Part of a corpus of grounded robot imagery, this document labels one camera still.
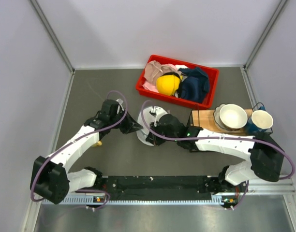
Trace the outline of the white mesh laundry bag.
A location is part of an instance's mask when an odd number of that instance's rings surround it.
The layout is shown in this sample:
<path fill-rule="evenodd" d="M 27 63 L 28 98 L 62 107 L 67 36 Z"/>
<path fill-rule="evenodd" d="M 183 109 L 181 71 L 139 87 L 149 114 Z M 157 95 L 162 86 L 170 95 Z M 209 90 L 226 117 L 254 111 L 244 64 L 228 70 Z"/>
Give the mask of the white mesh laundry bag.
<path fill-rule="evenodd" d="M 146 138 L 148 136 L 148 134 L 150 133 L 150 127 L 149 127 L 149 123 L 151 122 L 154 122 L 155 125 L 156 123 L 160 120 L 160 118 L 163 116 L 163 115 L 166 115 L 166 114 L 169 114 L 166 110 L 164 110 L 163 108 L 160 109 L 161 111 L 161 114 L 158 118 L 154 118 L 151 116 L 151 114 L 149 113 L 150 110 L 151 110 L 152 106 L 149 106 L 149 107 L 144 107 L 144 109 L 139 113 L 139 116 L 138 116 L 138 119 L 137 119 L 137 122 L 139 124 L 141 124 L 143 126 L 143 129 L 141 130 L 138 130 L 136 132 L 136 135 L 137 135 L 137 138 L 145 145 L 148 145 L 148 146 L 155 146 L 155 145 L 152 145 L 148 142 L 146 142 Z"/>

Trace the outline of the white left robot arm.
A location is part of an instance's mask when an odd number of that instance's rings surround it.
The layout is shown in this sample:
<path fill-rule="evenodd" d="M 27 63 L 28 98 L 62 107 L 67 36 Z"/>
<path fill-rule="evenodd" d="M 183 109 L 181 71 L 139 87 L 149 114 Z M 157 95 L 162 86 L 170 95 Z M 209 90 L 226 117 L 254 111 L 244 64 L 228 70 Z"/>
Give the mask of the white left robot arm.
<path fill-rule="evenodd" d="M 100 142 L 111 129 L 119 129 L 123 134 L 141 130 L 123 108 L 122 100 L 105 100 L 101 110 L 87 119 L 84 125 L 57 151 L 47 157 L 39 156 L 33 164 L 30 190 L 43 200 L 59 204 L 67 194 L 82 189 L 99 191 L 103 188 L 103 174 L 95 168 L 86 167 L 78 172 L 69 170 L 75 162 L 93 145 Z"/>

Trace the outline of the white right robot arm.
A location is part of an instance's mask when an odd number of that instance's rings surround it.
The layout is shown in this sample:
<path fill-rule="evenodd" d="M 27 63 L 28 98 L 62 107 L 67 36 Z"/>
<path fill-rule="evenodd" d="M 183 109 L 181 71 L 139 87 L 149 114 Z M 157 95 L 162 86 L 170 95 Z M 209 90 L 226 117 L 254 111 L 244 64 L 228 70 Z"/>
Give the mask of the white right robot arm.
<path fill-rule="evenodd" d="M 249 180 L 278 182 L 281 179 L 283 150 L 265 132 L 249 136 L 217 133 L 185 126 L 169 113 L 140 113 L 138 119 L 144 126 L 145 142 L 151 146 L 174 142 L 189 151 L 212 151 L 240 158 L 240 163 L 227 165 L 219 173 L 218 184 L 224 191 Z"/>

